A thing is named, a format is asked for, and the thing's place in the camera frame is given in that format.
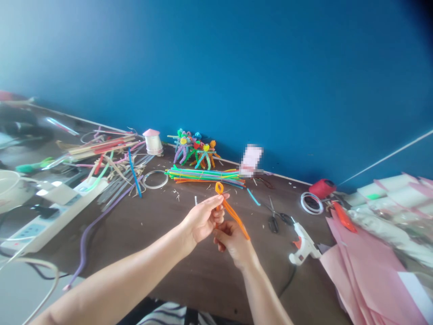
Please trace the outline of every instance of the desk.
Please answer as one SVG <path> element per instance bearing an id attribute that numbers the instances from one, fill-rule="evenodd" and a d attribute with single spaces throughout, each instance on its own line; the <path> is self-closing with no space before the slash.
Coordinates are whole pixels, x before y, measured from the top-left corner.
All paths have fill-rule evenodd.
<path id="1" fill-rule="evenodd" d="M 165 147 L 165 156 L 155 157 L 145 172 L 170 167 L 173 152 L 172 147 Z M 216 162 L 216 166 L 219 170 L 234 167 L 225 162 L 224 166 Z M 290 181 L 290 185 L 287 179 L 276 176 L 264 177 L 275 189 L 270 190 L 259 181 L 257 186 L 250 179 L 246 182 L 258 200 L 267 201 L 268 195 L 271 195 L 275 209 L 298 220 L 315 243 L 333 245 L 333 238 L 324 215 L 313 216 L 300 207 L 299 198 L 307 191 L 306 185 L 294 181 Z M 152 244 L 181 222 L 194 206 L 195 195 L 200 202 L 215 194 L 214 184 L 207 190 L 208 186 L 208 183 L 175 184 L 173 180 L 169 180 L 162 189 L 147 190 L 143 194 L 143 199 L 126 196 L 95 227 L 94 237 L 88 249 L 88 264 L 80 276 L 88 277 Z M 174 189 L 180 195 L 180 202 L 176 199 L 178 193 L 174 193 Z M 288 254 L 295 251 L 291 242 L 297 240 L 293 227 L 286 226 L 278 220 L 279 234 L 271 233 L 267 225 L 271 212 L 267 208 L 257 206 L 246 190 L 236 189 L 236 193 L 235 188 L 229 185 L 225 186 L 225 190 L 230 190 L 229 202 L 242 218 L 273 287 L 277 293 L 280 292 L 293 271 L 293 266 L 288 261 Z M 100 213 L 100 207 L 96 202 L 92 202 L 33 256 L 53 262 L 61 271 L 72 274 L 79 264 L 81 234 Z M 242 275 L 228 253 L 218 252 L 211 236 L 176 265 L 150 296 L 246 324 L 253 322 Z M 281 302 L 296 325 L 350 324 L 349 318 L 339 307 L 331 280 L 320 262 L 312 258 L 308 258 L 298 267 L 292 284 L 281 297 Z"/>

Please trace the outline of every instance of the red thread spool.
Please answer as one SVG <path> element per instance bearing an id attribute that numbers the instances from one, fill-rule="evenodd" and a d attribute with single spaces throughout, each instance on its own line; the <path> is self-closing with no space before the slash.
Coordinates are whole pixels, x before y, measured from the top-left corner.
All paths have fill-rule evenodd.
<path id="1" fill-rule="evenodd" d="M 316 184 L 311 185 L 309 191 L 322 200 L 336 189 L 337 187 L 333 182 L 327 179 L 321 179 Z"/>

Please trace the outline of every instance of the plug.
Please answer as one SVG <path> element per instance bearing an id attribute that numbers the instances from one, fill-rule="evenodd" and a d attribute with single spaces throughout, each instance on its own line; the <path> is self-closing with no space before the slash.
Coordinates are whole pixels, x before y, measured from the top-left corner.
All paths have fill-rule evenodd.
<path id="1" fill-rule="evenodd" d="M 38 213 L 40 213 L 42 219 L 48 219 L 53 214 L 59 211 L 59 209 L 56 208 L 46 208 L 39 204 L 36 204 L 30 208 L 31 210 L 36 210 Z"/>

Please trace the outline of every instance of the black cable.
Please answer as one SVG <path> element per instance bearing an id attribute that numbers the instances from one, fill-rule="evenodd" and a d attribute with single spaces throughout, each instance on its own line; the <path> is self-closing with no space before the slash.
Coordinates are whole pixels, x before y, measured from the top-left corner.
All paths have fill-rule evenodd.
<path id="1" fill-rule="evenodd" d="M 0 216 L 0 230 L 1 230 L 1 226 L 5 223 L 7 217 L 10 216 L 10 212 L 14 211 L 14 210 L 17 209 L 17 208 L 21 208 L 21 207 L 32 207 L 32 206 L 33 206 L 32 204 L 23 204 L 23 205 L 19 205 L 19 206 L 16 206 L 15 208 L 9 210 L 8 212 L 5 212 L 4 214 L 2 214 L 2 215 Z M 4 257 L 12 257 L 12 255 L 3 252 L 3 251 L 1 250 L 1 247 L 0 247 L 0 255 L 2 255 L 2 256 L 4 256 Z M 31 266 L 31 267 L 36 271 L 36 273 L 37 273 L 37 274 L 38 274 L 38 275 L 39 275 L 43 280 L 54 280 L 54 279 L 55 279 L 55 278 L 52 278 L 52 277 L 47 277 L 47 276 L 45 276 L 45 275 L 42 273 L 42 271 L 39 270 L 39 268 L 38 268 L 38 266 L 37 266 L 36 264 L 33 264 L 33 263 L 26 263 L 26 264 L 28 264 L 29 266 Z M 69 275 L 69 274 L 66 273 L 66 274 L 64 274 L 64 275 L 59 276 L 59 278 L 64 278 L 64 277 L 66 277 L 66 276 L 68 276 L 68 275 Z"/>
<path id="2" fill-rule="evenodd" d="M 290 286 L 290 284 L 292 283 L 293 277 L 295 276 L 296 273 L 296 265 L 293 265 L 293 272 L 292 275 L 290 276 L 289 281 L 287 282 L 287 284 L 284 286 L 284 288 L 281 290 L 280 294 L 278 295 L 278 298 L 281 298 L 281 296 L 283 295 L 284 291 L 286 291 L 286 289 Z"/>

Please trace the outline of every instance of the hand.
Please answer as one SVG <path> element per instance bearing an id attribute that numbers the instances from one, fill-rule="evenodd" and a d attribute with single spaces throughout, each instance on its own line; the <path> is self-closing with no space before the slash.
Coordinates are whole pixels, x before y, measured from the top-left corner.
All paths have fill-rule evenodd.
<path id="1" fill-rule="evenodd" d="M 182 223 L 190 229 L 196 243 L 209 236 L 217 223 L 224 221 L 225 211 L 222 202 L 223 198 L 228 199 L 229 197 L 228 193 L 210 197 L 193 207 L 185 217 Z"/>
<path id="2" fill-rule="evenodd" d="M 258 263 L 258 257 L 251 241 L 245 238 L 235 221 L 224 221 L 213 231 L 214 244 L 220 252 L 229 251 L 235 265 L 242 272 Z"/>

